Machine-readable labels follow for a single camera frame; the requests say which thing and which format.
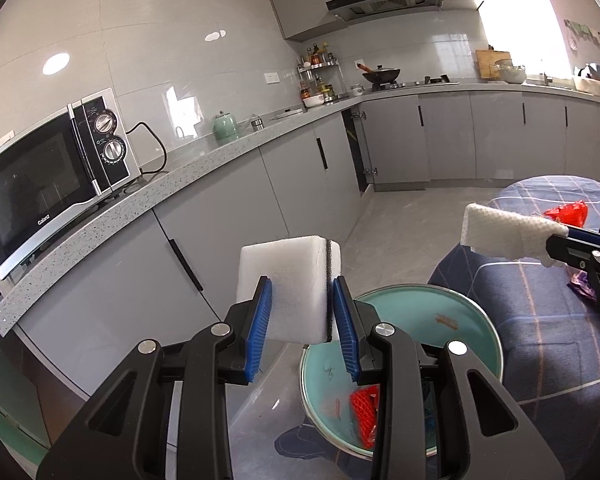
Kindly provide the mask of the purple foil wrapper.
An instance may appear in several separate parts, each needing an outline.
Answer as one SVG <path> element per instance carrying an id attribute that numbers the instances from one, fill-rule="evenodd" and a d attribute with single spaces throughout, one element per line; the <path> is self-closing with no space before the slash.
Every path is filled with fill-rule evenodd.
<path id="1" fill-rule="evenodd" d="M 573 272 L 570 275 L 568 286 L 580 298 L 596 302 L 597 295 L 594 288 L 588 282 L 588 274 L 585 271 Z"/>

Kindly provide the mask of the wooden cutting board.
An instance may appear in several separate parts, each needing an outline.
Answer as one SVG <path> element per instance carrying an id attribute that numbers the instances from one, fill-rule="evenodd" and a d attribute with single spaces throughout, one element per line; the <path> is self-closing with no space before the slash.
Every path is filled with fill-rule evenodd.
<path id="1" fill-rule="evenodd" d="M 508 51 L 477 49 L 476 59 L 479 77 L 483 80 L 500 80 L 500 70 L 496 67 L 499 62 L 510 61 L 512 56 Z"/>

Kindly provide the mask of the silver black microwave oven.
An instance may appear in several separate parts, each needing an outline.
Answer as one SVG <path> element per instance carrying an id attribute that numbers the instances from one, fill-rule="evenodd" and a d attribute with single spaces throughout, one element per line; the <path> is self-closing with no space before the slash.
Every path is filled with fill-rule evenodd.
<path id="1" fill-rule="evenodd" d="M 139 176 L 110 88 L 9 140 L 0 147 L 0 280 Z"/>

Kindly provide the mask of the black wok with lid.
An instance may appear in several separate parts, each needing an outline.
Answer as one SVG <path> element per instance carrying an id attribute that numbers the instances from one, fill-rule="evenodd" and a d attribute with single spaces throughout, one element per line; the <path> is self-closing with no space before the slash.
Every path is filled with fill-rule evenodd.
<path id="1" fill-rule="evenodd" d="M 387 84 L 394 84 L 401 73 L 398 68 L 385 68 L 382 65 L 370 68 L 363 63 L 358 63 L 356 66 L 362 72 L 363 77 L 372 84 L 373 91 L 378 91 Z"/>

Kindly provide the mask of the black range hood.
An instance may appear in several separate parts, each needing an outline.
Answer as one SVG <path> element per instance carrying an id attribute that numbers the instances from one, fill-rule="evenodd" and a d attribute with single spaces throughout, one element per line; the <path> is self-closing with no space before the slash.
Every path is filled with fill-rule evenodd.
<path id="1" fill-rule="evenodd" d="M 419 10 L 440 9 L 443 0 L 329 0 L 327 10 L 344 22 Z"/>

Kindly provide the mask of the red plastic bag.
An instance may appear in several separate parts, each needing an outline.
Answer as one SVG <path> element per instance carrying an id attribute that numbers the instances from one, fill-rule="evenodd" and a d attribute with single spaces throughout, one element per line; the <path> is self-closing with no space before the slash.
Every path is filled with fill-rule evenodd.
<path id="1" fill-rule="evenodd" d="M 588 218 L 588 205 L 584 200 L 577 200 L 547 209 L 543 216 L 566 226 L 583 228 Z"/>

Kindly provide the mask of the white covered bowl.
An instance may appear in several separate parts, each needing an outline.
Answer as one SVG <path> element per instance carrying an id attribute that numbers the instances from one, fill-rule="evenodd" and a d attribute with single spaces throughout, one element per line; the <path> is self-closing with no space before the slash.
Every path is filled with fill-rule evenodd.
<path id="1" fill-rule="evenodd" d="M 498 76 L 508 84 L 523 84 L 527 80 L 527 72 L 524 66 L 518 66 L 510 58 L 503 58 L 494 63 Z"/>

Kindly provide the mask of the grey lower cabinets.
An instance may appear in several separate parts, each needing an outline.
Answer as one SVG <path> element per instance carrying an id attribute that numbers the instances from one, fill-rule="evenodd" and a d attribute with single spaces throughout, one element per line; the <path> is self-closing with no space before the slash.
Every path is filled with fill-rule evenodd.
<path id="1" fill-rule="evenodd" d="M 344 242 L 364 191 L 553 174 L 600 181 L 598 96 L 442 84 L 368 94 L 351 107 L 363 177 L 343 104 L 190 152 L 42 258 L 0 302 L 0 334 L 17 334 L 88 396 L 134 342 L 173 344 L 222 318 L 244 246 L 312 234 Z"/>

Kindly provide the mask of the blue plaid tablecloth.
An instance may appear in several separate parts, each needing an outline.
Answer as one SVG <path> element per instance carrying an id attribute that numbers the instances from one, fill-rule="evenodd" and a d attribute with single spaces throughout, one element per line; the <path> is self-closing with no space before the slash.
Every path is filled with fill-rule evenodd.
<path id="1" fill-rule="evenodd" d="M 573 269 L 455 246 L 430 284 L 460 292 L 500 336 L 505 388 L 569 479 L 600 479 L 600 309 L 570 286 Z"/>

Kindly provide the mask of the teal trash bucket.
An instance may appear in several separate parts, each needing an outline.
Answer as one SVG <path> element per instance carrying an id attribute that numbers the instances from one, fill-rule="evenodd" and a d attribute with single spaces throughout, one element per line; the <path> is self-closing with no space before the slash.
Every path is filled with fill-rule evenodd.
<path id="1" fill-rule="evenodd" d="M 363 295 L 360 300 L 377 311 L 381 322 L 396 332 L 386 338 L 376 336 L 387 347 L 390 365 L 389 392 L 406 395 L 415 403 L 406 414 L 424 410 L 422 430 L 426 454 L 436 454 L 434 401 L 430 393 L 417 393 L 422 381 L 419 371 L 421 344 L 438 348 L 450 341 L 464 344 L 498 379 L 503 377 L 504 356 L 500 337 L 484 311 L 472 300 L 447 288 L 432 285 L 389 286 Z M 306 414 L 318 433 L 338 450 L 371 460 L 373 450 L 362 447 L 356 431 L 349 396 L 361 388 L 353 381 L 338 342 L 312 344 L 300 362 L 300 389 Z"/>

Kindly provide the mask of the white foam sponge block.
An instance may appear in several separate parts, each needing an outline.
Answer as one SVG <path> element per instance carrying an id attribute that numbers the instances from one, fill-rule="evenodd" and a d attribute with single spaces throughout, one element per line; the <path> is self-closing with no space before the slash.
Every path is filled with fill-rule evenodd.
<path id="1" fill-rule="evenodd" d="M 268 339 L 294 344 L 337 341 L 332 285 L 340 274 L 340 245 L 321 236 L 249 245 L 240 252 L 236 300 L 250 299 L 265 276 L 272 282 Z"/>

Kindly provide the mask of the metal spice rack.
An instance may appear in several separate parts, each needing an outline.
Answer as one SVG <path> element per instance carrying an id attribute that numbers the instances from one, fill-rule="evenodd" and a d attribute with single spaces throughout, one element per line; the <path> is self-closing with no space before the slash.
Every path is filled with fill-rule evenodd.
<path id="1" fill-rule="evenodd" d="M 332 104 L 346 96 L 342 70 L 327 42 L 312 44 L 298 57 L 298 86 L 305 107 L 310 101 Z"/>

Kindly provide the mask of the red mesh net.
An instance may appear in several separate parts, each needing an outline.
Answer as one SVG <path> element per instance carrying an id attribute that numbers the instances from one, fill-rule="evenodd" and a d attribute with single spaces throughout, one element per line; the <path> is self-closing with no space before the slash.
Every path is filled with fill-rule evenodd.
<path id="1" fill-rule="evenodd" d="M 379 387 L 371 385 L 358 388 L 349 396 L 358 438 L 363 448 L 371 450 L 375 446 L 378 411 L 379 411 Z"/>

